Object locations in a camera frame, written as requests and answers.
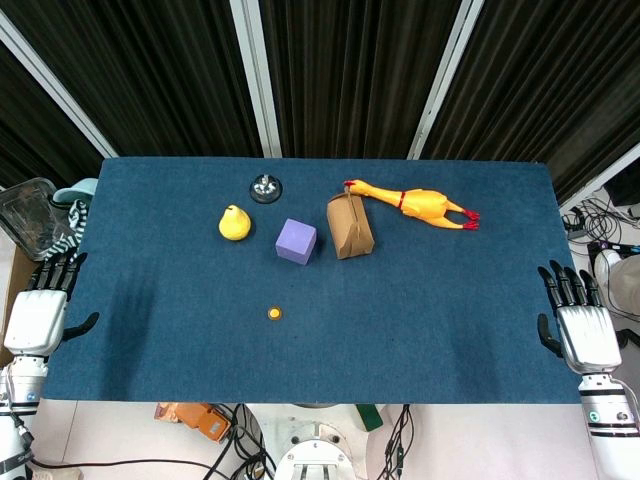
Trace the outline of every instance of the purple cube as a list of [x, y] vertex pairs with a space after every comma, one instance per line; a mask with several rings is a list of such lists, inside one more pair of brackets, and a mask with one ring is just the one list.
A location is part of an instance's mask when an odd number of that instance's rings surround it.
[[276, 252], [279, 257], [306, 265], [315, 244], [315, 227], [287, 218], [276, 241]]

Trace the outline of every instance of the green object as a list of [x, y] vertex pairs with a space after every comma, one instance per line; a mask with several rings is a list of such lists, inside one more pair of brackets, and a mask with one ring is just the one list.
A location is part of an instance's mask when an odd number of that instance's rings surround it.
[[359, 403], [356, 404], [356, 408], [367, 432], [371, 432], [382, 426], [382, 417], [380, 417], [375, 405]]

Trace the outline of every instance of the black curtain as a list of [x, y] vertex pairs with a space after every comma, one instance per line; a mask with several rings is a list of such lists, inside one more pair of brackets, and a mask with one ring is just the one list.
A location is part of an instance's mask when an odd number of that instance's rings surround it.
[[228, 1], [0, 8], [120, 155], [262, 155]]
[[406, 158], [459, 0], [262, 0], [287, 157]]
[[0, 185], [96, 175], [102, 157], [3, 44], [0, 72]]
[[487, 0], [423, 158], [549, 166], [565, 200], [640, 141], [640, 2]]

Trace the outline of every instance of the blue felt tablecloth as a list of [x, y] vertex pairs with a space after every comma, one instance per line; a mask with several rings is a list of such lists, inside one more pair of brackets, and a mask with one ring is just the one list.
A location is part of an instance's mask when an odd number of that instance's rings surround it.
[[[284, 187], [271, 205], [249, 197], [263, 172]], [[326, 206], [352, 178], [439, 190], [479, 211], [480, 230], [434, 228], [366, 199], [373, 253], [336, 260]], [[232, 203], [254, 224], [238, 243], [217, 230]], [[288, 217], [318, 229], [307, 266], [276, 256]], [[67, 326], [101, 317], [52, 355], [50, 398], [578, 402], [578, 379], [536, 333], [549, 310], [536, 268], [571, 264], [542, 165], [111, 159], [83, 250]]]

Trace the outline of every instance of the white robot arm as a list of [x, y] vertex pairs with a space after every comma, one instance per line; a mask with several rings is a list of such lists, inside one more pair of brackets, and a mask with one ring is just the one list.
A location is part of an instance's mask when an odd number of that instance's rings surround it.
[[545, 282], [561, 340], [553, 339], [547, 317], [541, 314], [540, 341], [582, 375], [578, 390], [600, 474], [610, 480], [638, 480], [638, 404], [633, 391], [626, 391], [625, 385], [611, 376], [622, 358], [609, 311], [602, 306], [598, 286], [587, 272], [580, 272], [583, 286], [570, 268], [553, 261], [551, 268], [557, 282], [545, 268], [538, 271]]
[[29, 432], [48, 373], [47, 361], [61, 341], [86, 333], [92, 314], [79, 327], [64, 329], [66, 306], [83, 256], [74, 251], [45, 262], [20, 292], [11, 312], [4, 345], [13, 361], [0, 373], [0, 480], [25, 479], [32, 457]]

